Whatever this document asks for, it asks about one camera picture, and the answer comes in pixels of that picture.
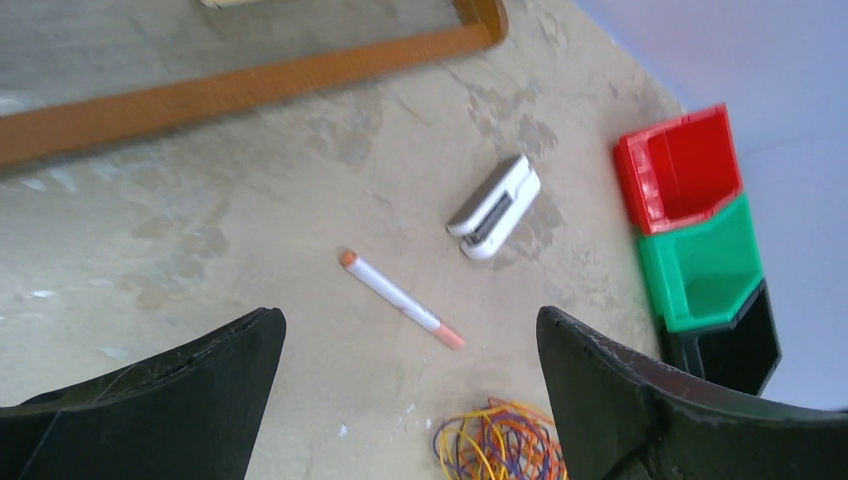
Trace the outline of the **red plastic bin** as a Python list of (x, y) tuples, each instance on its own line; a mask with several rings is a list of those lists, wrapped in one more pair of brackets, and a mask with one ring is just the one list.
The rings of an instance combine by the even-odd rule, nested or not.
[(646, 236), (706, 222), (743, 192), (724, 104), (625, 134), (612, 152), (628, 217)]

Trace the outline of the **black plastic bin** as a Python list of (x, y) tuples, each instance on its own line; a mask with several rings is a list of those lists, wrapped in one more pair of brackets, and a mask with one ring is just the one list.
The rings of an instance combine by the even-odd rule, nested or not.
[(693, 376), (746, 394), (764, 391), (782, 358), (768, 286), (761, 281), (728, 324), (658, 330), (662, 360)]

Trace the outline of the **green plastic bin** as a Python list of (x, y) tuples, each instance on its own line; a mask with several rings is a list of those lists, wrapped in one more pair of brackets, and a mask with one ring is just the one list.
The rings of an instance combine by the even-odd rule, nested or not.
[(748, 196), (710, 220), (637, 240), (654, 313), (682, 333), (730, 323), (764, 279)]

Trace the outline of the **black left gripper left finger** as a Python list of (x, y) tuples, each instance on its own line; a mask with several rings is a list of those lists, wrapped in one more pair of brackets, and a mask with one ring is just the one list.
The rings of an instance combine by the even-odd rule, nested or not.
[(1, 411), (5, 479), (241, 479), (286, 337), (277, 308)]

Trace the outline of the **white stapler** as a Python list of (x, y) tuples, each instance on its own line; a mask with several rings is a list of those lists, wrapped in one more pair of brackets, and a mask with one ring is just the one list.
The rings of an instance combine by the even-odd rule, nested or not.
[(446, 225), (471, 260), (493, 257), (518, 226), (541, 191), (529, 158), (519, 154), (500, 162)]

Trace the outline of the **white marker with orange cap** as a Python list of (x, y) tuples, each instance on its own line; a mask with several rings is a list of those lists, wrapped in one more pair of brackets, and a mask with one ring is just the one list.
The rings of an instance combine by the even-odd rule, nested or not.
[(343, 251), (339, 263), (348, 273), (448, 348), (458, 350), (465, 345), (459, 334), (353, 250)]

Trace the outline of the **wooden shelf rack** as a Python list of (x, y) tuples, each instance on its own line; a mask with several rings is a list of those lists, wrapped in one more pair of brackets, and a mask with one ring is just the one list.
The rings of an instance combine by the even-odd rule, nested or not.
[(6, 115), (4, 167), (161, 133), (306, 93), (490, 49), (508, 35), (501, 1), (456, 1), (460, 26), (197, 80)]

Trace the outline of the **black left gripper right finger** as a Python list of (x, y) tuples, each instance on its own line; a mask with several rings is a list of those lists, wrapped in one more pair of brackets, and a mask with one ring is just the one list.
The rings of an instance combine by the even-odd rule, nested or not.
[(536, 337), (573, 479), (843, 479), (847, 416), (737, 392), (542, 307)]

